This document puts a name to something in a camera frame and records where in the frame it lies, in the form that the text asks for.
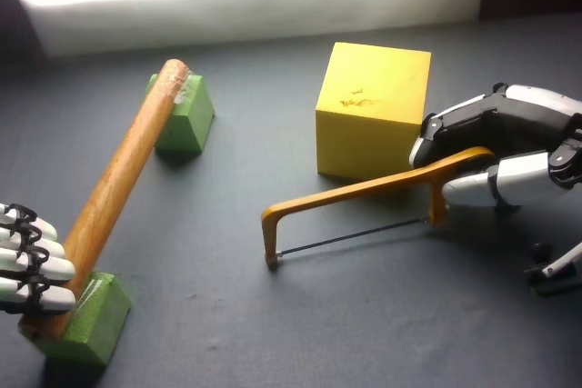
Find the yellow cube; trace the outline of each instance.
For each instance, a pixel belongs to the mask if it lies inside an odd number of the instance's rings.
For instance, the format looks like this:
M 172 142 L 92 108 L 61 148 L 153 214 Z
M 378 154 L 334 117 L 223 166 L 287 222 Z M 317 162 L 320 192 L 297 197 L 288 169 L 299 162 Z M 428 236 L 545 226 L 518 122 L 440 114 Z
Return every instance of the yellow cube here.
M 317 171 L 367 180 L 410 169 L 430 53 L 336 43 L 316 107 Z

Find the black and white robotic hand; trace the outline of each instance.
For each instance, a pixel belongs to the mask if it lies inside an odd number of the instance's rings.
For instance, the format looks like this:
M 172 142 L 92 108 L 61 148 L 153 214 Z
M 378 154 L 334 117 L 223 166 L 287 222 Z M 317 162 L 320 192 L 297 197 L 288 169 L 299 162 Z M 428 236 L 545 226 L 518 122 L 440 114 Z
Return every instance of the black and white robotic hand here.
M 0 311 L 57 314 L 75 307 L 58 286 L 75 275 L 55 228 L 19 204 L 0 204 Z
M 511 210 L 567 193 L 582 181 L 582 103 L 532 86 L 496 84 L 488 95 L 427 116 L 410 164 L 425 166 L 478 145 L 496 161 L 446 184 L 450 204 Z M 540 289 L 576 275 L 582 243 L 553 261 L 548 250 L 541 252 L 526 271 Z

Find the wooden rod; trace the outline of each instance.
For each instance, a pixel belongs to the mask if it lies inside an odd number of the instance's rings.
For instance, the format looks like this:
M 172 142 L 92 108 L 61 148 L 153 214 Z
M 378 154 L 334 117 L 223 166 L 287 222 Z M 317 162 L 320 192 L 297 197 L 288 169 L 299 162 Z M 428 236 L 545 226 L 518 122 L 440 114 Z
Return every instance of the wooden rod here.
M 284 216 L 317 208 L 326 204 L 334 204 L 343 200 L 377 194 L 389 188 L 403 185 L 428 183 L 431 185 L 430 219 L 432 224 L 438 224 L 445 219 L 447 209 L 442 195 L 443 185 L 453 177 L 459 164 L 480 155 L 493 154 L 485 147 L 473 147 L 458 154 L 453 154 L 426 167 L 417 168 L 400 174 L 380 177 L 371 181 L 342 186 L 335 190 L 311 194 L 280 204 L 273 204 L 265 209 L 261 217 L 263 225 L 263 240 L 265 244 L 265 259 L 270 267 L 275 267 L 276 258 L 276 226 Z
M 176 95 L 188 73 L 188 67 L 181 61 L 172 59 L 166 62 L 65 240 L 66 259 L 73 263 L 76 274 L 64 287 L 73 292 L 77 301 L 172 112 Z M 53 317 L 24 316 L 20 328 L 36 336 L 58 339 L 72 313 Z

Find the wooden handle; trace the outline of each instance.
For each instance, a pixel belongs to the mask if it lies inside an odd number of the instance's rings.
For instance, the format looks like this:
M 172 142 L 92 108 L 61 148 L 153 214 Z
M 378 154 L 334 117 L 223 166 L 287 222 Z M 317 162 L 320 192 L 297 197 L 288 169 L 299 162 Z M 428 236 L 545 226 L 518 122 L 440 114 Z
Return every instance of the wooden handle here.
M 441 159 L 426 167 L 410 170 L 409 172 L 392 174 L 372 181 L 352 184 L 335 190 L 324 191 L 323 193 L 311 194 L 307 197 L 289 200 L 281 204 L 273 204 L 265 209 L 261 217 L 266 262 L 269 266 L 276 266 L 276 226 L 284 216 L 326 204 L 334 204 L 342 200 L 377 194 L 388 188 L 420 183 L 430 184 L 430 220 L 432 224 L 441 223 L 447 214 L 445 198 L 442 195 L 443 185 L 455 177 L 459 164 L 486 154 L 493 153 L 485 147 L 473 147 Z
M 73 292 L 77 301 L 172 112 L 176 94 L 188 73 L 188 67 L 181 61 L 172 59 L 166 62 L 65 240 L 66 259 L 76 270 L 75 277 L 65 284 L 65 288 Z M 65 330 L 71 314 L 24 316 L 20 327 L 34 335 L 57 339 Z

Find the gray tablecloth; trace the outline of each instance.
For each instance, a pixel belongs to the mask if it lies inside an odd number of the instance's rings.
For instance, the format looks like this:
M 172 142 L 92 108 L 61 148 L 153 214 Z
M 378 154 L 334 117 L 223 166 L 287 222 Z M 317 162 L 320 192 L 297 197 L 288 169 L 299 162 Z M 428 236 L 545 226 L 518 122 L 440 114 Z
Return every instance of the gray tablecloth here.
M 578 294 L 530 295 L 527 246 L 582 235 L 579 190 L 507 219 L 455 210 L 264 264 L 269 204 L 336 186 L 318 176 L 314 109 L 336 40 L 432 52 L 426 112 L 492 84 L 582 95 L 582 15 L 82 57 L 0 74 L 0 201 L 66 235 L 168 57 L 205 76 L 206 150 L 152 154 L 99 261 L 133 297 L 98 378 L 65 372 L 0 315 L 0 385 L 117 387 L 572 387 L 582 383 Z M 280 247 L 416 216 L 422 192 L 286 218 Z

